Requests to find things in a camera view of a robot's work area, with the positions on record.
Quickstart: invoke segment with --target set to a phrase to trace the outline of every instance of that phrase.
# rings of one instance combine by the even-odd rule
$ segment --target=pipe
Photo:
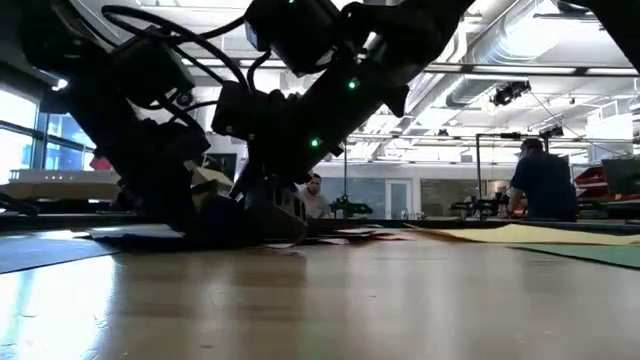
[[[482,170],[480,169],[480,136],[476,134],[476,171],[478,172],[478,200],[482,200]]]
[[[544,0],[543,4],[550,5],[547,1],[549,0]],[[463,63],[525,64],[554,47],[563,34],[556,34],[543,27],[538,29],[539,36],[524,38],[526,34],[535,33],[535,29],[528,29],[527,26],[533,24],[531,21],[536,10],[536,0],[520,0],[514,3],[493,26],[477,38],[474,46],[470,47],[464,57]],[[444,77],[412,109],[411,115],[418,116],[434,104],[464,108],[485,94],[494,84],[495,81],[466,79],[461,76]]]

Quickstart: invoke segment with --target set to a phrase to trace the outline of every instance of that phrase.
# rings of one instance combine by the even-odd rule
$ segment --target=yellow paper
[[[486,243],[640,245],[640,235],[603,235],[515,224],[498,229],[416,230],[433,235]]]

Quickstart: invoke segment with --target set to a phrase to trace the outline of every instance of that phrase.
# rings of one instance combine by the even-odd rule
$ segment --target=wooden surface
[[[295,251],[118,255],[2,275],[0,359],[640,354],[635,271],[488,244]]]

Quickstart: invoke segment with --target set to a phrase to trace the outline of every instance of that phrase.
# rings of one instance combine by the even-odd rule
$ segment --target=black cable
[[[176,101],[177,98],[178,98],[178,91],[176,91],[173,94],[169,95],[169,98],[167,100],[172,103],[172,102]],[[152,111],[164,109],[164,106],[160,102],[158,102],[155,105],[152,104],[152,105],[149,105],[149,106],[141,106],[141,107],[143,109],[152,110]]]
[[[249,89],[247,80],[244,78],[244,75],[242,74],[242,71],[240,70],[240,67],[238,66],[238,64],[236,64],[229,56],[227,56],[224,52],[222,52],[222,50],[218,49],[215,45],[210,43],[207,39],[201,37],[200,35],[194,33],[193,31],[181,25],[178,25],[172,21],[169,21],[160,16],[148,13],[143,10],[139,10],[139,9],[135,9],[127,6],[119,6],[119,5],[103,6],[102,16],[104,16],[105,19],[109,20],[111,23],[120,27],[121,29],[124,29],[134,35],[141,36],[141,37],[154,38],[160,41],[171,41],[173,43],[175,43],[176,40],[180,41],[181,39],[181,37],[169,36],[169,35],[159,34],[156,32],[150,32],[147,30],[140,29],[118,18],[118,16],[130,17],[137,20],[146,21],[151,24],[170,30],[172,32],[175,32],[178,35],[183,36],[185,39],[188,39],[188,41],[191,41],[200,45],[203,49],[207,50],[213,56],[220,59],[235,75],[240,85],[245,89]]]
[[[205,102],[201,102],[201,103],[197,103],[197,104],[193,104],[191,106],[188,106],[188,107],[182,109],[181,111],[184,111],[185,113],[188,113],[189,111],[193,111],[193,110],[199,109],[201,107],[212,106],[212,105],[217,105],[217,104],[218,104],[218,100],[205,101]],[[169,122],[174,122],[177,119],[178,119],[178,117],[174,115],[171,119],[169,119]]]
[[[164,107],[168,112],[173,114],[173,116],[175,116],[176,118],[184,121],[184,123],[188,127],[192,128],[192,129],[195,129],[195,130],[198,130],[198,131],[204,132],[204,129],[202,129],[202,127],[198,124],[198,122],[191,115],[187,114],[184,110],[182,110],[179,107],[175,106],[168,99],[161,99],[158,102],[160,104],[162,104],[162,107]]]
[[[224,78],[218,74],[216,74],[215,72],[213,72],[213,70],[209,69],[208,67],[206,67],[205,65],[203,65],[200,61],[198,61],[198,59],[194,58],[193,56],[187,54],[186,51],[182,50],[178,45],[173,45],[171,46],[171,48],[177,52],[178,54],[180,54],[180,56],[182,56],[183,58],[189,60],[190,63],[193,64],[193,66],[197,67],[198,69],[204,71],[205,74],[209,75],[210,77],[212,77],[215,81],[217,81],[220,85],[222,85],[222,83],[225,81]]]
[[[563,128],[569,130],[571,133],[573,133],[573,135],[577,136],[578,138],[583,138],[582,135],[579,135],[577,132],[573,131],[573,129],[571,129],[570,127],[568,127],[567,125],[565,125],[556,114],[552,113],[551,110],[549,110],[549,108],[547,108],[547,106],[540,101],[540,99],[538,99],[538,97],[536,96],[536,94],[534,94],[533,92],[531,92],[531,95],[533,96],[534,99],[536,99],[536,101],[538,102],[538,104],[540,104],[540,106],[542,106],[542,108],[547,112],[547,114],[551,115],[551,117],[558,123],[560,124],[560,126],[562,126]],[[625,153],[619,153],[617,151],[613,151],[610,149],[607,149],[604,146],[600,146],[598,144],[594,144],[591,141],[585,140],[587,142],[587,144],[593,146],[593,147],[597,147],[598,149],[604,150],[606,152],[610,152],[612,154],[618,155],[618,156],[629,156],[631,154],[625,154]]]
[[[257,58],[253,62],[253,64],[251,64],[251,66],[249,67],[249,70],[247,71],[247,82],[249,83],[249,90],[251,92],[256,91],[256,83],[254,79],[256,75],[256,70],[258,70],[260,65],[264,64],[267,60],[269,60],[269,57],[271,57],[271,49],[265,51],[264,54],[260,55],[260,57]]]
[[[205,39],[213,39],[239,28],[240,26],[242,26],[242,24],[244,24],[244,16],[240,16],[239,18],[233,20],[227,25],[220,26],[217,29],[203,32],[202,34],[200,34],[200,36],[202,36]]]

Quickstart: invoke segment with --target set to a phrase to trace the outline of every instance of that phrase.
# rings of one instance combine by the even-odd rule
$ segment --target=seated man
[[[511,180],[509,212],[516,210],[527,195],[527,218],[530,220],[576,221],[576,190],[569,164],[546,153],[538,139],[527,139]]]
[[[307,217],[310,219],[322,219],[331,217],[331,206],[327,199],[320,194],[320,185],[322,178],[320,175],[311,174],[311,180],[307,186],[300,192],[300,198],[304,201],[307,209]]]

